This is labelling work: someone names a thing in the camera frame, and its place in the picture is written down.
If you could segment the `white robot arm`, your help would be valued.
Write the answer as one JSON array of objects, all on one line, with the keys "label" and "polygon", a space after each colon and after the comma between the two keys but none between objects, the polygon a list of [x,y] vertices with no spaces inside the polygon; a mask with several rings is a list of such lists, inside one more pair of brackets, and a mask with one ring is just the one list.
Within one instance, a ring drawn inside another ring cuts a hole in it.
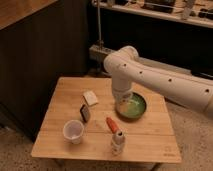
[{"label": "white robot arm", "polygon": [[108,54],[104,68],[110,74],[116,109],[126,109],[133,96],[132,83],[140,84],[162,96],[213,118],[213,80],[154,68],[139,62],[132,46]]}]

